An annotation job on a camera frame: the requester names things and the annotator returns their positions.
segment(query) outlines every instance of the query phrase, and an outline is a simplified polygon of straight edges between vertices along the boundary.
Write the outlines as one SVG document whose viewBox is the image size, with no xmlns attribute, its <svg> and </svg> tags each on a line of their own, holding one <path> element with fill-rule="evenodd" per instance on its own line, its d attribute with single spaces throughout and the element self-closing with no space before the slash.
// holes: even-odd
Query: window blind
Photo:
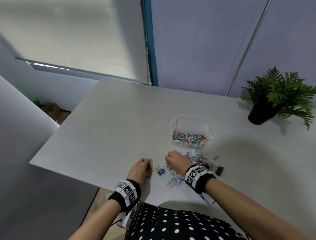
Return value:
<svg viewBox="0 0 316 240">
<path fill-rule="evenodd" d="M 150 83 L 139 0 L 0 0 L 18 59 Z"/>
</svg>

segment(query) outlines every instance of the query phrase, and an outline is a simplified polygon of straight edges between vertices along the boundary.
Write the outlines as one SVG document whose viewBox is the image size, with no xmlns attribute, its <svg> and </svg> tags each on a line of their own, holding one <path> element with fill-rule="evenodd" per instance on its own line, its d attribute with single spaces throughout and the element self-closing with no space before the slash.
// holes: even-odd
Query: purple wall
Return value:
<svg viewBox="0 0 316 240">
<path fill-rule="evenodd" d="M 274 66 L 281 72 L 299 72 L 307 84 L 316 85 L 315 23 L 315 0 L 271 1 L 229 96 L 240 97 L 245 80 Z"/>
<path fill-rule="evenodd" d="M 159 86 L 223 95 L 265 1 L 151 4 Z"/>
</svg>

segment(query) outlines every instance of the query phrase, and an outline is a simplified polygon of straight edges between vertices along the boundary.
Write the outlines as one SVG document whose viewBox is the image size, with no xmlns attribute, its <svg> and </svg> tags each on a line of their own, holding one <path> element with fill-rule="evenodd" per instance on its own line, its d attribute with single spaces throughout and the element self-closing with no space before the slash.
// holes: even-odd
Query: tabletop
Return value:
<svg viewBox="0 0 316 240">
<path fill-rule="evenodd" d="M 138 159 L 163 167 L 168 151 L 179 151 L 171 141 L 178 114 L 201 117 L 216 135 L 204 155 L 219 156 L 218 179 L 316 236 L 315 126 L 307 131 L 296 116 L 253 125 L 249 109 L 238 98 L 99 81 L 30 163 L 113 189 Z M 186 184 L 169 190 L 171 177 L 153 174 L 143 200 L 205 204 Z"/>
</svg>

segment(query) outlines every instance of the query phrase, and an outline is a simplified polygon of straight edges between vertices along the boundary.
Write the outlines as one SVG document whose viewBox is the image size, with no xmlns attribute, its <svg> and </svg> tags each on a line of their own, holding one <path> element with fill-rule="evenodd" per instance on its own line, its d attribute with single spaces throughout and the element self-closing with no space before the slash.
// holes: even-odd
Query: wristband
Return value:
<svg viewBox="0 0 316 240">
<path fill-rule="evenodd" d="M 126 179 L 121 180 L 114 188 L 108 200 L 113 199 L 121 206 L 121 212 L 129 213 L 140 199 L 141 189 L 137 182 Z"/>
<path fill-rule="evenodd" d="M 198 194 L 205 192 L 205 185 L 214 173 L 201 165 L 192 165 L 185 173 L 185 182 Z"/>
</svg>

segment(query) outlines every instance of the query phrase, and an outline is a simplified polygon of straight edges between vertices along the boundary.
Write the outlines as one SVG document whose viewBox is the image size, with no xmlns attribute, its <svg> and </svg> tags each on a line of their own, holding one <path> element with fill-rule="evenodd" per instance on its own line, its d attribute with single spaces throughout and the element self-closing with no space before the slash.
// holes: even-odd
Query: polka dot clothing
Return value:
<svg viewBox="0 0 316 240">
<path fill-rule="evenodd" d="M 125 240 L 244 239 L 225 221 L 200 213 L 140 203 Z"/>
</svg>

